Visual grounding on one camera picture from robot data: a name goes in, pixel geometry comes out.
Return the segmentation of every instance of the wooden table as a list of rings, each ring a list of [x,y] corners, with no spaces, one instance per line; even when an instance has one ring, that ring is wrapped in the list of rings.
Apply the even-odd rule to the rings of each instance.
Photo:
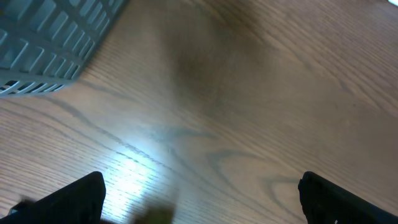
[[[133,0],[76,84],[0,100],[0,214],[94,170],[118,223],[305,223],[307,170],[398,214],[397,26],[384,0]]]

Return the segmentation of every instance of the table surface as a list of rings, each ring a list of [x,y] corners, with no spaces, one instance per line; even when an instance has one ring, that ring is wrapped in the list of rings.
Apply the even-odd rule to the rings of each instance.
[[[118,223],[305,223],[307,170],[398,214],[397,24],[382,0],[133,0],[77,83],[0,100],[0,216],[94,170]]]

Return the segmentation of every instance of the blurry object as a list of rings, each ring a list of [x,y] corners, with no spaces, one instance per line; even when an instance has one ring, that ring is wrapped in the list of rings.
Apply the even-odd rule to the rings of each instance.
[[[144,216],[139,217],[133,224],[171,224],[173,217],[173,208],[151,207]]]
[[[0,1],[0,97],[75,82],[127,0]]]
[[[100,223],[105,183],[93,172],[38,202],[22,201],[0,224]]]
[[[308,224],[398,223],[398,217],[314,174],[304,173],[298,184]]]

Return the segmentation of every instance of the black object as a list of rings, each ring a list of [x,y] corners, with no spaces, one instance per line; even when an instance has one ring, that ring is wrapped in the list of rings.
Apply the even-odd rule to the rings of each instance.
[[[398,223],[398,217],[316,175],[304,173],[298,184],[308,224]]]
[[[102,174],[92,172],[36,203],[19,203],[0,224],[97,224],[105,194]]]

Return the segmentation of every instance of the plastic crate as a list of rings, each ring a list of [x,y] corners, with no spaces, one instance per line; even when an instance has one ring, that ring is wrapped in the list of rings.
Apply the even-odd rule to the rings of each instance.
[[[0,0],[0,98],[78,79],[127,0]]]

